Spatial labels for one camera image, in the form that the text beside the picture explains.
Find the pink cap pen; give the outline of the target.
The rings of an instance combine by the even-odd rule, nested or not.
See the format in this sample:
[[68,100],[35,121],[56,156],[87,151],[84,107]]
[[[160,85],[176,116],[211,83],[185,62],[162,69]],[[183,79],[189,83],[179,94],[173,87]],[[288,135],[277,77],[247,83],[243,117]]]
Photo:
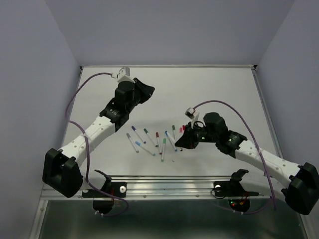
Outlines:
[[179,128],[179,139],[181,139],[182,135],[183,135],[183,128],[180,127],[180,128]]

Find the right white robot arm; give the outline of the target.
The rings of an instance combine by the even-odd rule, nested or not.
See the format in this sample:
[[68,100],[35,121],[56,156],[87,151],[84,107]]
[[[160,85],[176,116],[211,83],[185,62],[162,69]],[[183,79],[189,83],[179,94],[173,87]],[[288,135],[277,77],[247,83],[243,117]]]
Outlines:
[[191,121],[175,143],[177,147],[195,149],[201,142],[213,143],[221,153],[262,171],[253,177],[247,169],[237,170],[229,180],[214,184],[214,197],[228,198],[231,209],[242,213],[248,211],[250,197],[265,195],[286,202],[299,214],[310,214],[319,200],[319,174],[312,164],[299,165],[261,149],[244,135],[229,130],[218,113],[205,114],[203,122],[192,108],[185,115]]

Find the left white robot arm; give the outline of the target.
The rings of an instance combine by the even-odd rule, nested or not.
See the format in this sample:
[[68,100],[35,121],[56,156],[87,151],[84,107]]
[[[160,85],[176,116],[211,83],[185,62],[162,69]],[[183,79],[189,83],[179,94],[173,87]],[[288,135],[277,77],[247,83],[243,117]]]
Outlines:
[[148,101],[154,91],[154,87],[137,78],[119,80],[114,97],[87,129],[60,149],[47,151],[42,181],[67,198],[74,196],[83,184],[82,163],[89,162],[90,153],[116,133],[128,121],[132,110]]

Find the dark red cap pen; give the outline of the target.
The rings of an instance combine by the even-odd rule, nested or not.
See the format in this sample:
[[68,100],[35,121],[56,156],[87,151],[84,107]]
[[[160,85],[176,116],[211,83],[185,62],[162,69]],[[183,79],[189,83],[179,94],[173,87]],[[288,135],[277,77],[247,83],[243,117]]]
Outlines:
[[161,147],[161,143],[160,143],[159,132],[156,132],[156,139],[157,139],[157,145],[158,145],[158,149],[159,149],[159,154],[162,155],[162,147]]

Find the purple cap pen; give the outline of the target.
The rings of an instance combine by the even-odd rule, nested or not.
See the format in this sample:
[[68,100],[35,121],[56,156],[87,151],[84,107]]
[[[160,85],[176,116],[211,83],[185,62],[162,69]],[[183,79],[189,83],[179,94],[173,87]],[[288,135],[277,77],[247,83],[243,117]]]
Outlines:
[[143,144],[146,144],[147,142],[143,139],[142,135],[140,132],[132,125],[131,126],[132,130],[135,132],[135,134],[138,136],[138,138],[141,140]]

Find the dark green cap pen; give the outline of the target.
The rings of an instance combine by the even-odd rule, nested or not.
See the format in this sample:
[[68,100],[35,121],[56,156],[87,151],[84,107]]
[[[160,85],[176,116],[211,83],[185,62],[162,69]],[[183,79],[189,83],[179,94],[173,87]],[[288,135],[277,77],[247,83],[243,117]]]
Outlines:
[[147,137],[149,138],[149,140],[152,142],[152,144],[153,144],[155,147],[158,147],[157,142],[151,137],[151,134],[148,132],[148,130],[147,130],[146,128],[144,128],[144,132],[145,132],[145,134],[147,135]]

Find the light blue cap pen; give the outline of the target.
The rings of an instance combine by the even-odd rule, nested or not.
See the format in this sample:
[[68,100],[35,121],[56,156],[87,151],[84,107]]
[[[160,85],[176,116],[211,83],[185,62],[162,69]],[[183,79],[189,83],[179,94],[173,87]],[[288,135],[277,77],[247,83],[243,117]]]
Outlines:
[[147,149],[146,147],[144,147],[140,142],[135,141],[135,144],[137,146],[139,146],[141,149],[143,149],[145,152],[147,152],[148,154],[152,155],[152,156],[156,156],[156,154],[152,151],[150,151],[149,149]]

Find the grey cap pen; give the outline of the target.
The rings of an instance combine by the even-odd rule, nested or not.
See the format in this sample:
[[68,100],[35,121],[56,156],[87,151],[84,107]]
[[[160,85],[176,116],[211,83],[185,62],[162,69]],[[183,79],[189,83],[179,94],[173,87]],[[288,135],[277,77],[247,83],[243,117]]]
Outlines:
[[130,134],[129,134],[129,133],[126,133],[126,136],[127,136],[128,140],[130,141],[130,144],[132,145],[134,151],[135,151],[136,153],[139,153],[139,150],[138,150],[138,148],[137,148],[137,145],[136,145],[136,144],[134,143],[134,141],[132,140],[132,137],[130,136]]

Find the aluminium front rail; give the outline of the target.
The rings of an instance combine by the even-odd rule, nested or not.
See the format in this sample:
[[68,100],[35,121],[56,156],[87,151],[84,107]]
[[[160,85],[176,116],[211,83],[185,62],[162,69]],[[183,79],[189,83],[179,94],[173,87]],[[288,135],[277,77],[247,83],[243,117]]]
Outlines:
[[[226,181],[230,176],[111,176],[112,182],[126,182],[127,192],[125,199],[128,201],[139,200],[207,200],[215,199],[210,190],[214,182]],[[101,188],[105,182],[103,176],[93,176],[90,182]],[[89,200],[84,198],[82,192],[89,190],[89,185],[83,183],[80,190],[71,198],[66,198],[61,193],[48,185],[44,185],[41,200]]]

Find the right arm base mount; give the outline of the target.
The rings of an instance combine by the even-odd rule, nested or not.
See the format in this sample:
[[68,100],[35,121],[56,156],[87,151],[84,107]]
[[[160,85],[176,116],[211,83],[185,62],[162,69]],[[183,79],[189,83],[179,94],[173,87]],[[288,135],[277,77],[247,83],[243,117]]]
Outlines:
[[250,209],[250,197],[257,197],[260,194],[254,191],[246,191],[240,184],[245,174],[249,173],[246,169],[239,169],[231,175],[231,178],[226,181],[214,182],[210,194],[218,200],[228,198],[230,209],[235,213],[254,214],[248,212]]

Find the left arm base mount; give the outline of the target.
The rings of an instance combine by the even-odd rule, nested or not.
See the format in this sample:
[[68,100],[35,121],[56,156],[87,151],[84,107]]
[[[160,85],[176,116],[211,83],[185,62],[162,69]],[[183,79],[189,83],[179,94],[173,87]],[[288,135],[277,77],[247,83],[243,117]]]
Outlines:
[[90,189],[83,190],[81,195],[83,198],[93,200],[92,208],[95,215],[112,217],[126,212],[129,208],[129,203],[125,199],[127,182],[113,181],[111,176],[104,172],[100,170],[95,171],[105,177],[103,186],[98,189],[89,183]]

